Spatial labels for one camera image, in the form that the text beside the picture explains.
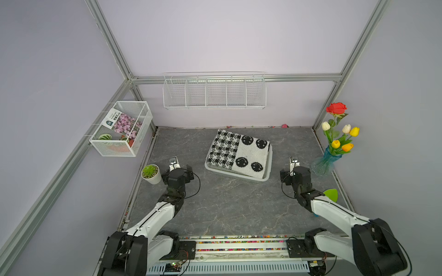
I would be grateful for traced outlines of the white plastic perforated basket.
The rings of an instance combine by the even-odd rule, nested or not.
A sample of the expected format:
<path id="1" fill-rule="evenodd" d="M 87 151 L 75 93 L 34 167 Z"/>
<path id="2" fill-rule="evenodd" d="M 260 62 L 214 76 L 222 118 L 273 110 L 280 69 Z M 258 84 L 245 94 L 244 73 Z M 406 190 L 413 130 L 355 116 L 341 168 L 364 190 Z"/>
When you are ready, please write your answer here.
<path id="1" fill-rule="evenodd" d="M 239 179 L 244 179 L 244 180 L 252 181 L 252 182 L 266 182 L 269 179 L 270 173 L 272 171 L 272 158 L 273 158 L 273 148 L 272 148 L 272 145 L 270 145 L 269 151 L 268 151 L 267 163 L 266 163 L 266 167 L 264 169 L 264 176 L 262 178 L 253 178 L 253 177 L 250 177 L 247 175 L 237 174 L 232 171 L 224 170 L 224 169 L 220 170 L 220 169 L 215 168 L 214 166 L 210 166 L 207 161 L 204 162 L 204 166 L 208 171 L 211 171 L 215 174 L 223 175 L 226 177 L 239 178 Z"/>

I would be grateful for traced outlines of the houndstooth and circle pattern scarf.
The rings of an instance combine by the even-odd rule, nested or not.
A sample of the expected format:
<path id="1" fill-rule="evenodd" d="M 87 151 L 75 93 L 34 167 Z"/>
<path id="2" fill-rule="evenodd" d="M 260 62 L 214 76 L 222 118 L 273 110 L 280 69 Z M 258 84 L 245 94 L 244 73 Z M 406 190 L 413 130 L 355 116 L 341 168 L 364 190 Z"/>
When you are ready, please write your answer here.
<path id="1" fill-rule="evenodd" d="M 267 140 L 219 129 L 206 163 L 215 169 L 263 179 L 269 153 L 270 142 Z"/>

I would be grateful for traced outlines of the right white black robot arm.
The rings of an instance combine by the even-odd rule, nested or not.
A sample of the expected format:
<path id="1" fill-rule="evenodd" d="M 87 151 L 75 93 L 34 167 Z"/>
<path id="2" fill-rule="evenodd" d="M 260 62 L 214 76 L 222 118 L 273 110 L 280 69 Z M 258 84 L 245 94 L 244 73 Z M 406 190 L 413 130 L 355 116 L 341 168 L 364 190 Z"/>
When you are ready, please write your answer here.
<path id="1" fill-rule="evenodd" d="M 358 215 L 314 189 L 309 168 L 298 166 L 281 170 L 280 181 L 292 187 L 293 198 L 300 206 L 345 233 L 340 236 L 316 228 L 306 232 L 303 240 L 288 239 L 286 244 L 291 258 L 302 254 L 332 254 L 355 265 L 364 276 L 393 276 L 413 271 L 408 253 L 384 220 Z"/>

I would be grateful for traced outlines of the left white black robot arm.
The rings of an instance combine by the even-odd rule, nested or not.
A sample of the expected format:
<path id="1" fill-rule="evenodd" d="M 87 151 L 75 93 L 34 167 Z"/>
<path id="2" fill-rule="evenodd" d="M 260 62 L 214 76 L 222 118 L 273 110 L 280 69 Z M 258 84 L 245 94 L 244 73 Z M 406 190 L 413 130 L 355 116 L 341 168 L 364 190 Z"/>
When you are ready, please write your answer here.
<path id="1" fill-rule="evenodd" d="M 169 169 L 163 176 L 166 192 L 141 221 L 108 239 L 99 276 L 145 276 L 161 258 L 178 255 L 178 234 L 163 226 L 180 211 L 186 198 L 185 185 L 195 178 L 191 166 Z"/>

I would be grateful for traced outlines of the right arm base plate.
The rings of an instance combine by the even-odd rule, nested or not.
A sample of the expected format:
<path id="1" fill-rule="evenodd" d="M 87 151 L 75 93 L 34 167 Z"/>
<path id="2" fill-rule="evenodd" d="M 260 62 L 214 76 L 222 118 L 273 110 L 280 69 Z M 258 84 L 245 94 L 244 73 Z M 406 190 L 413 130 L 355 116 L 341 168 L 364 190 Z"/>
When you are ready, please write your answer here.
<path id="1" fill-rule="evenodd" d="M 305 244 L 303 239 L 287 239 L 286 246 L 289 258 L 334 258 L 335 255 L 320 251 L 316 245 L 311 247 Z"/>

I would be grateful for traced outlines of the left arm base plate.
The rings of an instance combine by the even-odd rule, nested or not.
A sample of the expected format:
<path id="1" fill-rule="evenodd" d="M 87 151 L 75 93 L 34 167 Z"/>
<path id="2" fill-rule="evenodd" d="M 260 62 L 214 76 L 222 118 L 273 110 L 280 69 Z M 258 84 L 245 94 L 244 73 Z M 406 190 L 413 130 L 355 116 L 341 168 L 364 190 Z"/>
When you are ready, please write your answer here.
<path id="1" fill-rule="evenodd" d="M 179 244 L 174 244 L 172 251 L 161 258 L 161 261 L 165 260 L 194 260 L 196 255 L 196 242 L 195 241 L 180 241 Z"/>

